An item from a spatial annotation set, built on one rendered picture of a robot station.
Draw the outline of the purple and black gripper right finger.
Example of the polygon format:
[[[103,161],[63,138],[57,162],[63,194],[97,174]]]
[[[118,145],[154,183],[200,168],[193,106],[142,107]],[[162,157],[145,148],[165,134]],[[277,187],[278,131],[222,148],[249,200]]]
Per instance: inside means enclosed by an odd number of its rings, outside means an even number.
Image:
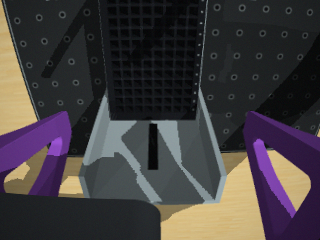
[[[319,240],[320,137],[255,111],[248,111],[243,135],[265,239]],[[274,171],[264,143],[310,178],[310,191],[297,212]]]

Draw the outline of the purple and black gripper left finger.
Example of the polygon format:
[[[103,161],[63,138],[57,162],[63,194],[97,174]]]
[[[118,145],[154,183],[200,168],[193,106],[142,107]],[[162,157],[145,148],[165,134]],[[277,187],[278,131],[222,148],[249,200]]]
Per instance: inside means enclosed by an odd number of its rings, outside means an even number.
[[[18,130],[0,135],[0,192],[8,174],[51,142],[28,195],[58,197],[72,129],[67,111],[61,111]],[[53,142],[52,142],[53,141]]]

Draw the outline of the black well plate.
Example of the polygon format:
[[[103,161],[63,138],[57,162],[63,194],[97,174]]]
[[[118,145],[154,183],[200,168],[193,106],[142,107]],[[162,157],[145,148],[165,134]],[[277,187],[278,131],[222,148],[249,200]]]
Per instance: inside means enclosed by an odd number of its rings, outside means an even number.
[[[99,0],[111,120],[196,120],[206,5]]]

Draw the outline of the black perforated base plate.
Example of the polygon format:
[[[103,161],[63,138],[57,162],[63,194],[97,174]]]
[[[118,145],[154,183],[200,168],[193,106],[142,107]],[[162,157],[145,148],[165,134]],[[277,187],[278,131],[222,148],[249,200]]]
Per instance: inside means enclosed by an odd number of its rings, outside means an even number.
[[[98,0],[1,0],[37,121],[67,111],[84,157],[106,90]],[[317,136],[320,0],[208,0],[200,88],[220,153],[255,111]]]

